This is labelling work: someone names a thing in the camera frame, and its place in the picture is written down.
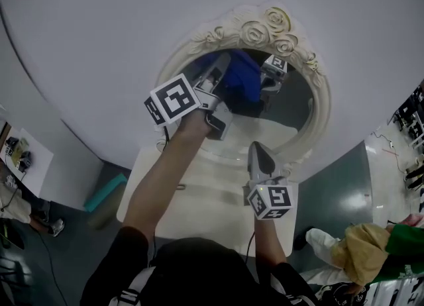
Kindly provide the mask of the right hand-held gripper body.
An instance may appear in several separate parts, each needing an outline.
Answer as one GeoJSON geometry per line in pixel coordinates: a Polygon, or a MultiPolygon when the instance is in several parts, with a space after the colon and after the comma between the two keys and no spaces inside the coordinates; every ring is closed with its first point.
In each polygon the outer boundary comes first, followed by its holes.
{"type": "Polygon", "coordinates": [[[249,183],[245,201],[258,220],[280,219],[294,208],[293,189],[286,178],[249,183]]]}

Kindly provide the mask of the teal foam roll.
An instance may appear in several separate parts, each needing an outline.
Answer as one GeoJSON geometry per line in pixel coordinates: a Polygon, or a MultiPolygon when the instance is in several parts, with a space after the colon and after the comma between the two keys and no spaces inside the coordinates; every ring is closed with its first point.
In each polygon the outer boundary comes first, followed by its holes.
{"type": "Polygon", "coordinates": [[[94,211],[112,192],[121,184],[126,184],[127,178],[123,174],[119,174],[108,181],[102,188],[96,191],[84,204],[84,209],[87,212],[94,211]]]}

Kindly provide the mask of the ornate white oval mirror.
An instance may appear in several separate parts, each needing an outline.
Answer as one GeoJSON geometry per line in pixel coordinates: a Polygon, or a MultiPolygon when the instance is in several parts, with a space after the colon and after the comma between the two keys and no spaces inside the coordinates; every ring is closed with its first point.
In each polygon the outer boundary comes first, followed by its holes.
{"type": "Polygon", "coordinates": [[[230,48],[249,48],[274,54],[291,64],[313,94],[313,108],[302,129],[275,148],[285,164],[303,162],[322,137],[331,112],[331,91],[319,54],[301,23],[280,3],[241,5],[203,23],[184,38],[164,63],[156,84],[161,85],[196,58],[230,48]]]}

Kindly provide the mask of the person's left forearm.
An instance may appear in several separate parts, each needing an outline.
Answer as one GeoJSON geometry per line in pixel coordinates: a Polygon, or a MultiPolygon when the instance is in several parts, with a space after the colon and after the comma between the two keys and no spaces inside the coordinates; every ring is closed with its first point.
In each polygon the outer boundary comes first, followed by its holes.
{"type": "Polygon", "coordinates": [[[141,232],[151,242],[186,170],[211,132],[205,112],[186,115],[164,151],[137,185],[123,226],[141,232]]]}

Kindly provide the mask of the person's right forearm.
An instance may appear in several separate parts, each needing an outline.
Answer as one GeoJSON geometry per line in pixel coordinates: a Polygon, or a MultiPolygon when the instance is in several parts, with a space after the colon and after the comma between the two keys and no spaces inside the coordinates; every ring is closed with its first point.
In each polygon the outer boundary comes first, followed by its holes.
{"type": "Polygon", "coordinates": [[[273,220],[254,221],[256,262],[270,267],[286,263],[273,220]]]}

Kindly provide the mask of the white table top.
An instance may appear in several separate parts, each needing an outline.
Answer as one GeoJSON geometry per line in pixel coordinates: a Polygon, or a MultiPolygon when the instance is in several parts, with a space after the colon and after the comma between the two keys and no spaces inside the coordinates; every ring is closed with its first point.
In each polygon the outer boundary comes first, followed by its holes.
{"type": "MultiPolygon", "coordinates": [[[[117,211],[117,220],[123,222],[134,190],[161,155],[155,141],[142,146],[123,193],[117,211]]],[[[242,187],[249,176],[246,164],[229,166],[196,155],[187,169],[182,184],[156,227],[156,237],[179,239],[201,237],[214,240],[227,248],[245,254],[254,230],[254,214],[244,206],[242,187]]],[[[275,221],[278,238],[286,256],[292,253],[297,214],[298,184],[293,186],[293,209],[275,221]]]]}

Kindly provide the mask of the pink upholstered chair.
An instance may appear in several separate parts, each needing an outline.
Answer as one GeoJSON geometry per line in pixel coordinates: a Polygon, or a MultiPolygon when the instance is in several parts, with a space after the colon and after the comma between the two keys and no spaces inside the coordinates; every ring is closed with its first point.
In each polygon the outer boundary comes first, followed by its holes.
{"type": "Polygon", "coordinates": [[[410,227],[424,228],[424,215],[419,213],[410,214],[404,222],[410,227]]]}

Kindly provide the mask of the heap of black devices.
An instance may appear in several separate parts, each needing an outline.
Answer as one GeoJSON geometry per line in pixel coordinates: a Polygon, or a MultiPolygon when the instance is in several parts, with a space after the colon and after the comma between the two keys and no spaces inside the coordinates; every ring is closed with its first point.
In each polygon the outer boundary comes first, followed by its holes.
{"type": "Polygon", "coordinates": [[[364,306],[369,287],[363,287],[356,295],[348,293],[351,287],[351,283],[324,285],[315,296],[321,306],[364,306]]]}

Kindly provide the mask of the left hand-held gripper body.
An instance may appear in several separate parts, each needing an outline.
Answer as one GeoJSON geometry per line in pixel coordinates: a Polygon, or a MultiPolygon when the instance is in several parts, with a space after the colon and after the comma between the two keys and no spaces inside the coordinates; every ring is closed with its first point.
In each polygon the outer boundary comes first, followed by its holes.
{"type": "Polygon", "coordinates": [[[179,74],[150,92],[144,105],[158,127],[176,122],[198,109],[205,112],[205,122],[212,128],[209,138],[223,140],[233,119],[225,102],[217,95],[222,77],[215,74],[199,77],[193,85],[179,74]]]}

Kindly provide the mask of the blue cloth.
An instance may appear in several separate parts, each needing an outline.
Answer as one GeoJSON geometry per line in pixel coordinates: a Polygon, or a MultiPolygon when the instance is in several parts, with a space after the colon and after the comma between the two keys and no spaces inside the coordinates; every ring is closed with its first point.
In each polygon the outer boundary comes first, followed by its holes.
{"type": "Polygon", "coordinates": [[[223,77],[223,84],[229,95],[238,95],[242,99],[255,103],[260,100],[260,67],[243,50],[231,49],[230,64],[223,77]]]}

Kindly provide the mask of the person's black shirt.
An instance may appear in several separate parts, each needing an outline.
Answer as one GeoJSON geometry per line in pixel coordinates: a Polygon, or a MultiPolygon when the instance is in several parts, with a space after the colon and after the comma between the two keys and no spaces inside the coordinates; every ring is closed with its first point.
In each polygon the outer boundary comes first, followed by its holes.
{"type": "Polygon", "coordinates": [[[140,306],[319,306],[311,288],[287,263],[256,282],[240,255],[212,240],[183,238],[163,245],[151,263],[148,241],[123,227],[85,285],[80,306],[108,306],[151,269],[138,290],[140,306]]]}

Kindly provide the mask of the black bag with green stripe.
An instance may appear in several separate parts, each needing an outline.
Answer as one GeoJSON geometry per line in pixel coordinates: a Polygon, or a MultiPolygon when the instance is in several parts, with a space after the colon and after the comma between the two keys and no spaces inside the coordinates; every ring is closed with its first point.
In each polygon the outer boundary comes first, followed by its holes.
{"type": "Polygon", "coordinates": [[[20,250],[25,249],[25,244],[19,233],[3,219],[0,219],[0,243],[4,248],[10,248],[13,245],[20,250]]]}

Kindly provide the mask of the white slatted rack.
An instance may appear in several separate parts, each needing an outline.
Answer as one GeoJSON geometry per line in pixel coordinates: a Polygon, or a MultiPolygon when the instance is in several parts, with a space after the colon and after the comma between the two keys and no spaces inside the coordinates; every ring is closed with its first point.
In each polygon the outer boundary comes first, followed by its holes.
{"type": "Polygon", "coordinates": [[[424,306],[424,276],[373,283],[363,306],[424,306]]]}

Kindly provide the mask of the olive green foam roll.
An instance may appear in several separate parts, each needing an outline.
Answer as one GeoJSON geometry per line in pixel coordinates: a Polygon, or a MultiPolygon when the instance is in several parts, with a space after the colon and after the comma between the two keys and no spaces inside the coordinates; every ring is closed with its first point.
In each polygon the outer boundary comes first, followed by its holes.
{"type": "Polygon", "coordinates": [[[89,214],[88,226],[94,230],[104,229],[116,214],[125,192],[125,183],[120,183],[108,196],[89,214]]]}

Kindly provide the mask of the small white desk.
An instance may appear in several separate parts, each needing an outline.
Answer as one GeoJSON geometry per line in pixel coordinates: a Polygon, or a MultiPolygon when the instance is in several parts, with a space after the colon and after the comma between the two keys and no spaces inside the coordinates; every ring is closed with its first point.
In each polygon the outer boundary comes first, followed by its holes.
{"type": "Polygon", "coordinates": [[[41,190],[44,179],[50,163],[54,157],[53,153],[44,147],[39,141],[33,138],[25,129],[17,130],[13,127],[10,128],[6,134],[6,138],[24,138],[28,142],[28,150],[32,156],[32,164],[29,169],[25,170],[26,173],[21,173],[16,169],[10,156],[6,155],[6,145],[3,143],[0,150],[0,159],[9,168],[12,174],[23,183],[23,185],[31,191],[35,196],[41,197],[41,190]]]}

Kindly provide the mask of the black handheld device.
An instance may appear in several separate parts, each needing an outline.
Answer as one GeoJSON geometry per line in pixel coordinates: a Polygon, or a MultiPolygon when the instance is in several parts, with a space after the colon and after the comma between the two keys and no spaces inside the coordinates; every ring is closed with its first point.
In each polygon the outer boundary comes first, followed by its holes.
{"type": "Polygon", "coordinates": [[[5,155],[7,158],[9,158],[12,161],[14,167],[18,171],[25,173],[31,167],[32,155],[31,155],[31,152],[29,151],[26,157],[19,158],[17,152],[15,151],[18,142],[19,142],[18,138],[15,138],[12,136],[9,137],[5,142],[5,145],[6,145],[5,155]]]}

